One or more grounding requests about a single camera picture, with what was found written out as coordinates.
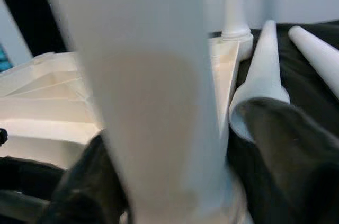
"white plastic part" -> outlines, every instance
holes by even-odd
[[[0,74],[0,156],[69,168],[101,126],[72,53],[48,53]]]
[[[253,35],[249,29],[245,17],[245,0],[225,0],[224,28],[222,41],[239,42],[239,60],[245,60],[251,56],[253,47]]]
[[[17,27],[5,0],[0,0],[0,45],[13,66],[32,59],[32,54]]]
[[[339,99],[339,50],[300,26],[292,27],[288,35]]]
[[[254,98],[272,98],[290,103],[287,91],[281,86],[276,25],[272,20],[268,20],[262,29],[246,81],[235,92],[229,108],[232,129],[251,142],[253,139],[244,122],[242,104]]]
[[[202,0],[56,3],[135,223],[242,223],[246,201],[225,167]]]

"blurred white object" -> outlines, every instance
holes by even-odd
[[[339,50],[300,26],[292,27],[288,35],[339,99]]]
[[[225,165],[202,0],[54,3],[95,93],[135,223],[248,220],[242,186]]]
[[[276,25],[272,20],[268,20],[262,29],[246,81],[235,92],[229,108],[229,123],[234,132],[252,142],[242,104],[254,98],[290,102],[287,91],[281,86]]]
[[[73,53],[47,53],[0,74],[0,156],[69,168],[101,126]]]
[[[32,54],[17,27],[5,0],[0,0],[0,45],[13,66],[32,59]]]
[[[239,42],[239,61],[251,56],[253,35],[245,18],[245,0],[225,0],[224,28],[221,40]]]

